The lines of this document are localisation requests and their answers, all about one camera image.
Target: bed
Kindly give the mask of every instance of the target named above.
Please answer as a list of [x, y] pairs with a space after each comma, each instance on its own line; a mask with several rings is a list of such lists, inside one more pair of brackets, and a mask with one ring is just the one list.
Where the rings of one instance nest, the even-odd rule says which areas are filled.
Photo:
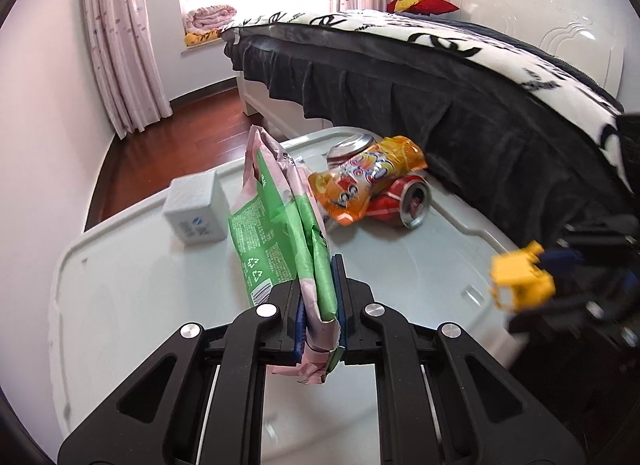
[[541, 1], [454, 0], [448, 20], [279, 12], [223, 39], [246, 114], [288, 137], [332, 125], [404, 134], [517, 245], [548, 245], [567, 223], [633, 203], [614, 98], [623, 41]]

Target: yellow object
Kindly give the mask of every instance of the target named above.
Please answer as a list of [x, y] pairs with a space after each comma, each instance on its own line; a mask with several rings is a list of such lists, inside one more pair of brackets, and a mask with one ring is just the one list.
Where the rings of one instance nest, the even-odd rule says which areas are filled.
[[394, 12], [404, 12], [404, 10], [408, 10], [414, 4], [418, 4], [422, 0], [397, 0], [396, 7], [394, 8]]
[[206, 33], [203, 33], [203, 34], [187, 33], [184, 36], [184, 43], [187, 46], [195, 46], [197, 44], [202, 44], [203, 42], [210, 42], [219, 37], [218, 35], [219, 32], [220, 30], [215, 29], [215, 30], [207, 31]]
[[[497, 307], [518, 313], [525, 308], [545, 304], [556, 292], [554, 279], [548, 271], [535, 266], [544, 249], [535, 241], [515, 252], [494, 255], [490, 276], [493, 283], [491, 295]], [[511, 288], [512, 305], [500, 301], [498, 288]]]
[[393, 180], [427, 163], [420, 147], [404, 136], [385, 138], [338, 167], [309, 176], [322, 207], [340, 225], [351, 225], [367, 212], [371, 197]]

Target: orange candy wrapper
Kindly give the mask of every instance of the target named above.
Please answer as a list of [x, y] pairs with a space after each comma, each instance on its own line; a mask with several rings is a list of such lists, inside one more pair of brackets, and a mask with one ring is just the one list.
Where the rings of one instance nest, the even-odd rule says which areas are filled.
[[340, 225], [361, 220], [372, 196], [393, 180], [427, 167], [420, 147], [404, 136], [385, 138], [325, 172], [309, 176], [309, 185], [327, 213]]

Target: snack bag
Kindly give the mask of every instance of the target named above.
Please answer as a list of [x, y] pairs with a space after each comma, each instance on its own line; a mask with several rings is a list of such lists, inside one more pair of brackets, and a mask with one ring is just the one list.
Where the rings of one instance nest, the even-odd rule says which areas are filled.
[[324, 225], [307, 177], [302, 164], [296, 165], [263, 128], [252, 126], [229, 230], [252, 305], [267, 302], [278, 283], [300, 280], [306, 312], [302, 362], [271, 371], [321, 384], [340, 324]]
[[372, 196], [393, 180], [427, 164], [420, 147], [404, 136], [385, 138], [342, 165], [309, 176], [316, 199], [340, 225], [362, 219]]

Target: reddish brown floor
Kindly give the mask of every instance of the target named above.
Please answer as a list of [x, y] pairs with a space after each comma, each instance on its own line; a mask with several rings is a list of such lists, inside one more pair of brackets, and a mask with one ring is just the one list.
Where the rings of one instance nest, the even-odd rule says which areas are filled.
[[173, 116], [127, 135], [100, 221], [168, 187], [175, 177], [241, 158], [252, 124], [263, 125], [262, 116], [245, 115], [233, 89], [174, 109]]

